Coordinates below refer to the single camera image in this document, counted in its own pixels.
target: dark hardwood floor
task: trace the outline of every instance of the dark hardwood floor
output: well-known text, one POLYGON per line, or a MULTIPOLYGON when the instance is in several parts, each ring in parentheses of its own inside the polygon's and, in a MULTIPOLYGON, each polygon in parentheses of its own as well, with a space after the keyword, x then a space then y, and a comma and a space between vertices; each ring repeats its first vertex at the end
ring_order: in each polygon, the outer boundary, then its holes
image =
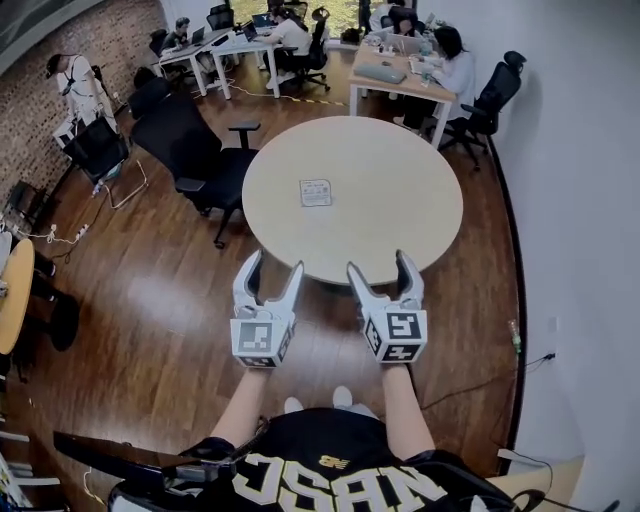
MULTIPOLYGON (((350 52, 332 51, 327 71, 332 90, 325 95, 318 88, 302 97, 347 103, 352 59, 350 52)), ((262 84, 267 78, 255 69, 251 55, 230 76, 234 85, 266 92, 262 84)), ((282 92, 291 94, 284 87, 282 92)), ((260 148, 303 121, 348 115, 347 107, 337 105, 254 97, 237 89, 232 93, 228 102, 221 93, 198 100, 211 127, 230 146, 239 142, 226 126, 237 120, 262 122, 262 129, 250 135, 252 146, 260 148)), ((368 115, 387 120, 400 112, 399 102, 384 94, 371 94, 361 106, 368 115)), ((129 114, 120 123, 128 131, 129 114)), ((325 150, 309 141, 309 159, 325 150)), ((481 156, 482 170, 476 173, 455 149, 445 156, 460 181, 464 216, 453 245, 423 272, 429 343, 415 365, 415 379, 420 403, 428 406, 506 375, 425 411, 439 447, 491 476, 498 466, 497 449, 507 439, 513 402, 516 356, 507 322, 517 319, 518 311, 514 258, 490 160, 481 156)), ((138 179, 136 159, 149 175, 148 190, 120 211, 103 208, 69 264, 56 260, 55 285, 81 304, 75 343, 58 353, 46 338, 25 330, 21 348, 32 353, 35 365, 27 372, 28 384, 20 384, 14 372, 8 382, 11 421, 19 419, 22 430, 40 441, 39 457, 49 459, 75 508, 83 511, 102 509, 82 491, 86 468, 53 450, 52 430, 177 453, 211 431, 242 374, 230 354, 231 282, 258 243, 237 215, 226 249, 218 251, 213 236, 219 215, 202 218, 174 191, 169 172, 140 148, 133 150, 116 195, 138 179)), ((57 197, 60 205, 52 221, 67 237, 93 219, 102 200, 91 199, 91 186, 80 171, 72 173, 57 197)), ((39 248, 48 255, 66 249, 39 248)), ((267 258, 261 293, 275 296, 288 272, 267 258)), ((290 395, 306 407, 329 405, 341 384, 357 401, 384 414, 378 368, 357 332, 353 299, 306 279, 297 313, 296 337, 284 366, 274 372, 264 414, 279 414, 290 395)), ((114 480, 96 472, 89 482, 106 497, 114 480)))

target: black t-shirt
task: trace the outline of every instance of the black t-shirt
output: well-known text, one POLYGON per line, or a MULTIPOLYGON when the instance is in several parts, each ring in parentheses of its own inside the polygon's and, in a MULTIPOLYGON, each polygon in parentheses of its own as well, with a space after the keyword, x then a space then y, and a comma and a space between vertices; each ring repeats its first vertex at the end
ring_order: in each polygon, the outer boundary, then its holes
MULTIPOLYGON (((207 438, 182 455, 221 460, 233 451, 227 441, 207 438)), ((197 510, 448 512, 470 510, 474 496, 488 510, 512 506, 455 455, 435 450, 401 461, 389 450, 382 422, 340 409, 274 418, 236 469, 205 487, 197 510)))
POLYGON ((187 35, 183 34, 183 35, 178 35, 175 32, 171 32, 170 34, 167 34, 167 37, 164 38, 164 42, 162 43, 162 48, 160 48, 160 51, 164 51, 167 48, 175 48, 178 45, 183 45, 187 42, 187 35))

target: brick wall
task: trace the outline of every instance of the brick wall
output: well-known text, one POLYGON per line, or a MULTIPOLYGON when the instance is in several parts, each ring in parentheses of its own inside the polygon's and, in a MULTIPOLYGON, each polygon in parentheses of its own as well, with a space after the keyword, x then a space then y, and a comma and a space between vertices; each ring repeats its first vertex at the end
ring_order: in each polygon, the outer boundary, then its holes
POLYGON ((159 0, 107 0, 47 36, 0 76, 0 210, 19 179, 51 191, 69 165, 51 136, 67 108, 55 78, 44 78, 48 58, 83 54, 102 68, 109 94, 117 91, 126 100, 138 67, 152 62, 149 34, 164 26, 159 0))

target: yellow logo on shirt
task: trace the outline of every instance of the yellow logo on shirt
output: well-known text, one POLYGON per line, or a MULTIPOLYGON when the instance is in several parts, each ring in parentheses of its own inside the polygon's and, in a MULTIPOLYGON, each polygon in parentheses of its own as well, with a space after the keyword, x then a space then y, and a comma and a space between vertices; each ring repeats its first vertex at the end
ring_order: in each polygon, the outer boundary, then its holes
POLYGON ((330 455, 323 455, 320 457, 318 464, 327 468, 344 469, 349 464, 348 460, 336 459, 330 455))

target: round yellow table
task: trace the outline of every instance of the round yellow table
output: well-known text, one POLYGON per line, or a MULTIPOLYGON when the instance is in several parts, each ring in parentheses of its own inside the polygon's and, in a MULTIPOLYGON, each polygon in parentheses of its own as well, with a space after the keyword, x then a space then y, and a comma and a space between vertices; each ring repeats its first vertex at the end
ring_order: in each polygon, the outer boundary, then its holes
POLYGON ((11 353, 18 341, 27 312, 35 252, 30 240, 15 246, 0 279, 9 285, 5 298, 0 298, 0 354, 11 353))
POLYGON ((349 261, 370 284, 395 282, 398 249, 428 267, 462 221, 460 185, 442 155, 408 130, 367 117, 316 119, 278 135, 249 166, 242 204, 267 251, 339 285, 348 283, 349 261), (305 180, 327 180, 332 204, 303 207, 305 180))

